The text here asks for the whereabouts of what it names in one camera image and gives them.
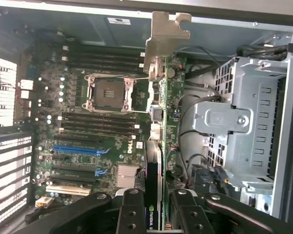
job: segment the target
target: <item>pcie slot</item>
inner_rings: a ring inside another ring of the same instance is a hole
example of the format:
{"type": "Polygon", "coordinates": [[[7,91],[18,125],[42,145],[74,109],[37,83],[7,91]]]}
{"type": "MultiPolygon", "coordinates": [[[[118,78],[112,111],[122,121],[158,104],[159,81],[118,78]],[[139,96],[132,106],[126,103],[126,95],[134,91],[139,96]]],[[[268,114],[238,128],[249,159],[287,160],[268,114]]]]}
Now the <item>pcie slot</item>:
{"type": "Polygon", "coordinates": [[[95,172],[94,168],[81,167],[81,166],[76,166],[71,164],[53,164],[52,169],[74,171],[74,172],[90,172],[90,173],[95,172]]]}
{"type": "Polygon", "coordinates": [[[116,127],[116,126],[109,126],[109,125],[103,125],[103,124],[96,124],[96,123],[74,123],[74,122],[62,122],[61,127],[85,127],[88,129],[104,129],[104,130],[119,130],[125,131],[125,132],[136,132],[138,129],[136,128],[128,128],[128,127],[116,127]]]}
{"type": "Polygon", "coordinates": [[[91,155],[103,155],[109,151],[109,149],[97,150],[97,149],[91,149],[91,148],[71,147],[66,145],[54,145],[53,150],[67,152],[67,153],[91,154],[91,155]]]}
{"type": "Polygon", "coordinates": [[[64,117],[62,121],[78,121],[78,122],[86,122],[86,123],[97,123],[97,124],[108,124],[108,125],[127,125],[134,126],[135,122],[127,122],[127,121],[115,121],[111,119],[99,119],[99,118],[83,118],[83,117],[64,117]]]}
{"type": "Polygon", "coordinates": [[[55,140],[64,141],[80,141],[80,142],[91,142],[91,143],[101,143],[101,140],[94,140],[92,137],[82,137],[82,136],[71,136],[71,135],[55,135],[55,140]]]}
{"type": "Polygon", "coordinates": [[[128,117],[122,117],[122,116],[106,116],[106,115],[102,115],[102,114],[82,114],[82,113],[70,113],[70,112],[63,112],[62,116],[68,117],[68,116],[75,116],[75,117],[84,117],[84,118],[89,118],[89,119],[93,119],[93,118],[99,118],[99,119],[111,119],[111,120],[126,120],[127,122],[131,121],[133,123],[135,123],[135,118],[128,118],[128,117]]]}
{"type": "Polygon", "coordinates": [[[47,193],[57,193],[57,194],[70,194],[70,195],[79,195],[79,196],[88,196],[91,192],[91,189],[80,188],[66,185],[48,185],[45,189],[47,193]]]}
{"type": "Polygon", "coordinates": [[[70,182],[79,182],[79,183],[85,183],[85,184],[93,184],[96,182],[96,179],[68,176],[68,175],[51,175],[50,177],[52,180],[55,180],[55,181],[70,181],[70,182]]]}
{"type": "Polygon", "coordinates": [[[137,135],[137,133],[124,133],[124,132],[117,132],[111,130],[103,130],[103,129],[89,129],[89,128],[81,128],[81,127],[65,127],[64,130],[69,131],[82,131],[82,132],[96,132],[96,133],[105,133],[107,135],[137,135]]]}

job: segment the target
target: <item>black cable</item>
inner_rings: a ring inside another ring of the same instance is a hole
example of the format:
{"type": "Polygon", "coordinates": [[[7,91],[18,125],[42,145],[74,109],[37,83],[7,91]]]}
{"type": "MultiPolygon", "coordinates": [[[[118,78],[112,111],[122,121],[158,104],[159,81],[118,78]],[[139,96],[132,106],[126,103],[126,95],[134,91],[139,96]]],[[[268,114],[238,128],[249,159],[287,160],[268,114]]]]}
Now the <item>black cable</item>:
{"type": "Polygon", "coordinates": [[[211,55],[210,52],[206,48],[199,46],[199,45],[183,47],[183,48],[179,49],[176,53],[179,53],[183,50],[191,49],[191,48],[197,48],[197,49],[203,50],[219,67],[221,67],[221,64],[217,61],[217,59],[215,59],[215,57],[213,55],[211,55]]]}
{"type": "Polygon", "coordinates": [[[216,91],[216,89],[214,87],[210,86],[209,84],[198,84],[198,83],[188,81],[188,80],[185,81],[185,84],[192,85],[192,86],[195,86],[195,87],[198,87],[198,88],[209,89],[214,93],[215,96],[220,97],[220,94],[216,91]]]}
{"type": "Polygon", "coordinates": [[[209,161],[208,161],[208,159],[207,159],[203,154],[193,154],[193,155],[191,155],[190,158],[188,159],[187,170],[189,169],[189,166],[190,166],[192,160],[194,160],[194,158],[195,158],[195,157],[198,157],[198,156],[200,156],[200,157],[202,157],[202,158],[204,158],[204,159],[206,160],[206,162],[207,162],[207,168],[210,169],[210,168],[209,168],[209,161]]]}
{"type": "Polygon", "coordinates": [[[208,67],[204,67],[199,70],[189,71],[188,73],[185,74],[185,80],[191,79],[194,77],[198,77],[198,76],[203,75],[207,72],[211,72],[211,71],[217,69],[218,67],[219,67],[218,64],[213,64],[213,65],[210,65],[208,67]]]}
{"type": "MultiPolygon", "coordinates": [[[[194,101],[193,103],[191,103],[187,108],[186,110],[184,111],[184,113],[180,116],[180,119],[179,119],[179,122],[178,122],[178,126],[177,126],[177,138],[178,138],[178,145],[179,145],[179,154],[180,154],[180,159],[181,159],[181,162],[182,164],[184,165],[184,168],[186,169],[186,163],[185,163],[185,160],[182,156],[182,150],[181,150],[181,134],[180,133],[180,128],[181,128],[181,125],[182,125],[182,120],[184,119],[187,111],[192,107],[194,106],[195,104],[198,104],[200,102],[204,102],[204,101],[217,101],[219,100],[219,97],[216,97],[216,96],[211,96],[211,97],[202,97],[196,101],[194,101]]],[[[190,176],[189,176],[189,173],[188,171],[186,170],[186,175],[187,175],[187,183],[189,183],[190,181],[190,176]]]]}

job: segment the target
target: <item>sticker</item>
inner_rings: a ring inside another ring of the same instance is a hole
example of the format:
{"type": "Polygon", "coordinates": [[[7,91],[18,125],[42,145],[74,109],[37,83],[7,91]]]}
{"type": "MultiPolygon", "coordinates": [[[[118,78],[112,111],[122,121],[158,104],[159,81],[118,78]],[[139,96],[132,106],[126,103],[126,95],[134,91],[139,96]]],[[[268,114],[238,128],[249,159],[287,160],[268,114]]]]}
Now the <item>sticker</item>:
{"type": "Polygon", "coordinates": [[[109,23],[131,25],[130,20],[120,18],[107,18],[109,23]]]}
{"type": "Polygon", "coordinates": [[[143,149],[143,142],[137,141],[136,149],[143,149]]]}

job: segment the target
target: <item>black ram slot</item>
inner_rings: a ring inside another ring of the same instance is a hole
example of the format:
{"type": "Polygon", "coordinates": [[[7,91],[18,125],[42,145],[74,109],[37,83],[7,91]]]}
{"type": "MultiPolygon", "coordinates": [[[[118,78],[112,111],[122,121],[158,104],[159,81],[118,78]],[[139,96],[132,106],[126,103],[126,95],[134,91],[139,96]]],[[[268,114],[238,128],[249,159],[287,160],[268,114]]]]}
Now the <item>black ram slot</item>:
{"type": "Polygon", "coordinates": [[[69,176],[69,175],[51,175],[50,177],[52,180],[55,180],[55,181],[70,181],[70,182],[80,182],[85,184],[93,184],[96,182],[96,179],[69,176]]]}
{"type": "Polygon", "coordinates": [[[115,127],[110,125],[96,124],[96,123],[76,123],[76,122],[62,122],[61,127],[81,127],[89,129],[103,129],[103,130],[116,130],[119,132],[136,132],[136,128],[128,127],[115,127]]]}
{"type": "Polygon", "coordinates": [[[65,171],[73,171],[73,172],[90,172],[94,173],[95,168],[88,168],[85,166],[78,166],[74,164],[53,164],[52,169],[54,170],[65,170],[65,171]]]}
{"type": "Polygon", "coordinates": [[[69,62],[76,62],[76,63],[95,63],[95,64],[99,64],[99,65],[112,65],[112,66],[121,66],[122,64],[126,67],[139,67],[139,62],[136,61],[131,61],[131,60],[123,60],[122,58],[111,58],[109,60],[107,59],[101,59],[101,58],[97,58],[97,57],[91,57],[88,56],[86,57],[69,57],[69,62]]]}
{"type": "Polygon", "coordinates": [[[102,143],[101,140],[95,140],[93,137],[82,137],[82,136],[71,136],[71,135],[55,135],[55,140],[65,141],[79,141],[79,142],[91,142],[91,143],[102,143]]]}
{"type": "Polygon", "coordinates": [[[102,129],[89,129],[89,128],[81,128],[81,127],[65,127],[64,130],[69,131],[82,131],[82,132],[89,132],[89,133],[105,133],[108,135],[137,135],[137,133],[124,133],[124,132],[117,132],[112,130],[102,130],[102,129]]]}
{"type": "Polygon", "coordinates": [[[70,113],[70,112],[63,112],[62,113],[63,117],[69,117],[69,116],[74,116],[74,117],[83,117],[83,118],[99,118],[99,119],[110,119],[110,120],[126,120],[127,122],[132,122],[135,123],[136,119],[135,118],[130,118],[130,117],[121,117],[121,116],[105,116],[105,115],[100,115],[100,114],[82,114],[82,113],[70,113]]]}
{"type": "Polygon", "coordinates": [[[144,74],[143,70],[141,68],[126,68],[122,66],[102,66],[102,65],[95,65],[93,63],[87,64],[87,63],[70,63],[70,68],[76,68],[76,69],[87,69],[87,70],[103,70],[103,71],[110,71],[115,72],[119,74],[144,74]]]}
{"type": "Polygon", "coordinates": [[[134,126],[134,123],[128,122],[121,122],[121,121],[114,121],[109,119],[98,119],[98,118],[80,118],[80,117],[64,117],[62,121],[77,121],[77,122],[86,122],[86,123],[98,123],[98,124],[108,124],[108,125],[127,125],[127,126],[134,126]]]}

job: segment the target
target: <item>screw hole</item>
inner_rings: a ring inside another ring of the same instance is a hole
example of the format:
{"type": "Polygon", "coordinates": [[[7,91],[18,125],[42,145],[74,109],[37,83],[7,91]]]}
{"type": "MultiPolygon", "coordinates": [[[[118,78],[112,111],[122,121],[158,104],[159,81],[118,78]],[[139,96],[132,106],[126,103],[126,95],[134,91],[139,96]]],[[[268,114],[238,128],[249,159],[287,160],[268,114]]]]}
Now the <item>screw hole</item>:
{"type": "Polygon", "coordinates": [[[264,210],[268,211],[269,210],[269,205],[267,203],[264,204],[264,210]]]}
{"type": "Polygon", "coordinates": [[[192,217],[197,217],[198,214],[197,214],[197,212],[191,212],[191,216],[192,216],[192,217]]]}
{"type": "Polygon", "coordinates": [[[129,224],[128,228],[129,228],[129,229],[135,229],[135,228],[136,228],[136,225],[135,225],[134,223],[129,224]]]}
{"type": "Polygon", "coordinates": [[[196,225],[195,225],[195,228],[196,228],[197,230],[202,230],[202,229],[203,229],[203,225],[202,225],[202,224],[196,224],[196,225]]]}

